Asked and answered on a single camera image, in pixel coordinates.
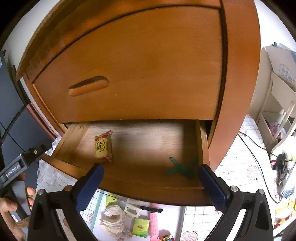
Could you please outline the person's left hand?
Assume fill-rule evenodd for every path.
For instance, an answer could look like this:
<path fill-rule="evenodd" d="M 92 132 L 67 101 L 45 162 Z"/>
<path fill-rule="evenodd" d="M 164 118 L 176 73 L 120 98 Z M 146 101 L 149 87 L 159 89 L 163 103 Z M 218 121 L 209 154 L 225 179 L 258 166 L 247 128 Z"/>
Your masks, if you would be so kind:
<path fill-rule="evenodd" d="M 34 188 L 26 187 L 26 197 L 29 203 L 30 210 L 33 209 L 34 199 L 32 198 L 36 191 Z M 18 206 L 15 202 L 11 201 L 7 198 L 1 198 L 1 216 L 4 219 L 4 222 L 8 226 L 11 233 L 14 235 L 16 240 L 23 240 L 25 238 L 25 233 L 21 230 L 21 228 L 16 224 L 15 220 L 12 218 L 10 212 L 16 211 Z"/>

